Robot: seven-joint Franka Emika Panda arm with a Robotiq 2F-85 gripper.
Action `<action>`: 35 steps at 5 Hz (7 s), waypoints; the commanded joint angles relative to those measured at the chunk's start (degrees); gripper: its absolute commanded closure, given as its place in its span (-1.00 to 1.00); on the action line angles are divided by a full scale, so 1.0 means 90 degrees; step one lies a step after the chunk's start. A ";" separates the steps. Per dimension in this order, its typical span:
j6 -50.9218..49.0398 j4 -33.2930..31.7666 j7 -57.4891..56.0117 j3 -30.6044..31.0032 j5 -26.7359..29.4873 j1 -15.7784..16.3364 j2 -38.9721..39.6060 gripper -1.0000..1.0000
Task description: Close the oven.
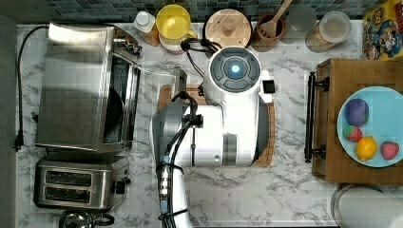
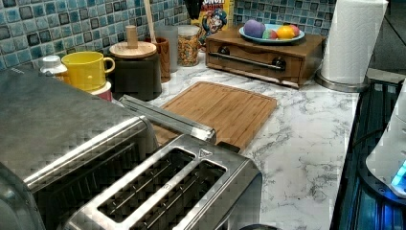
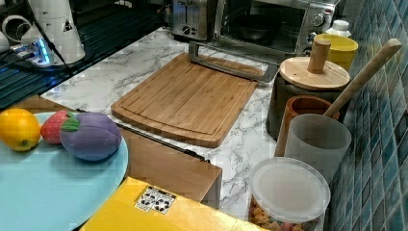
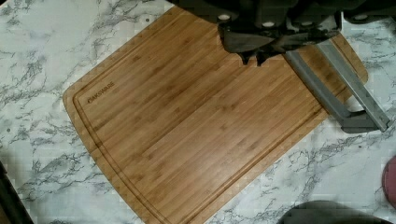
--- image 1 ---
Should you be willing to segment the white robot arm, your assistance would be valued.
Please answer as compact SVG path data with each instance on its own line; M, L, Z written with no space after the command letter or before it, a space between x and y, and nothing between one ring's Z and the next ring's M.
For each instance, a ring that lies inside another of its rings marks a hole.
M178 92L149 126L163 228L193 228L185 194L185 167L249 166L269 143L272 93L258 57L245 47L224 47L203 77L205 104Z

